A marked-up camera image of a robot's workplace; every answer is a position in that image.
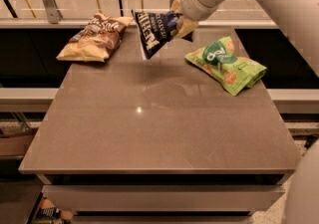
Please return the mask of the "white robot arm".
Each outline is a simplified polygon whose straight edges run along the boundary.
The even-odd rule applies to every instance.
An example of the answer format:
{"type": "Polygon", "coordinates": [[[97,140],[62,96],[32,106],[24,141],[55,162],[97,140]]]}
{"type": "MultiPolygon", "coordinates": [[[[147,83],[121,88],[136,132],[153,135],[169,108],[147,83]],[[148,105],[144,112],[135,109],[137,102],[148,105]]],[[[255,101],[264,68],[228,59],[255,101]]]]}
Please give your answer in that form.
{"type": "MultiPolygon", "coordinates": [[[[207,19],[224,0],[175,0],[172,9],[192,21],[207,19]]],[[[256,0],[319,76],[319,0],[256,0]]],[[[319,141],[298,164],[283,224],[319,224],[319,141]]]]}

